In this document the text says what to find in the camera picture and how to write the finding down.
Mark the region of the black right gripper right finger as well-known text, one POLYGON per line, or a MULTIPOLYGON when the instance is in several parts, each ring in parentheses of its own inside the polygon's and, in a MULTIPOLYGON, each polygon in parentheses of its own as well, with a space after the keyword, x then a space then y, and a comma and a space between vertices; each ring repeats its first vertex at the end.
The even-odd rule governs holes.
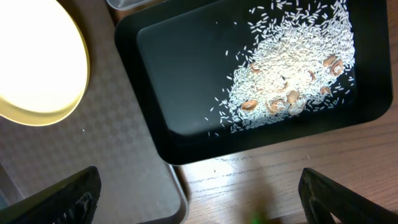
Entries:
POLYGON ((327 176, 304 168, 298 192, 308 223, 397 223, 397 214, 327 176))

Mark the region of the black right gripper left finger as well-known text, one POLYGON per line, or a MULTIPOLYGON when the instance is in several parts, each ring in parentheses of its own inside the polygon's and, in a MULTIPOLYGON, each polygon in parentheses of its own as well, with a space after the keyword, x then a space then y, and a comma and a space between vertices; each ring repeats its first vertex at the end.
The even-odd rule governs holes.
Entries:
POLYGON ((101 192, 98 168, 89 166, 1 210, 1 223, 91 224, 101 192))

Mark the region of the yellow plate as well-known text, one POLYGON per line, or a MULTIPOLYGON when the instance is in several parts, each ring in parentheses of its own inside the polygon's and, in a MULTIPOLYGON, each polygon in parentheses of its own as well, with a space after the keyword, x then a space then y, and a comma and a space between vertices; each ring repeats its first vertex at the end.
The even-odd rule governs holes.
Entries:
POLYGON ((1 0, 1 116, 48 126, 78 106, 90 79, 88 47, 57 0, 1 0))

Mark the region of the rice grains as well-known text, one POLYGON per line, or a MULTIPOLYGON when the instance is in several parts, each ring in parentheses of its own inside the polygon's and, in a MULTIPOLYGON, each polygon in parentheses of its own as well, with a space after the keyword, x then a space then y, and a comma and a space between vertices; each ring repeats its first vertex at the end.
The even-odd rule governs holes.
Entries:
POLYGON ((206 117, 218 137, 319 113, 350 103, 355 49, 348 2, 267 1, 249 12, 252 46, 236 53, 237 68, 206 117))

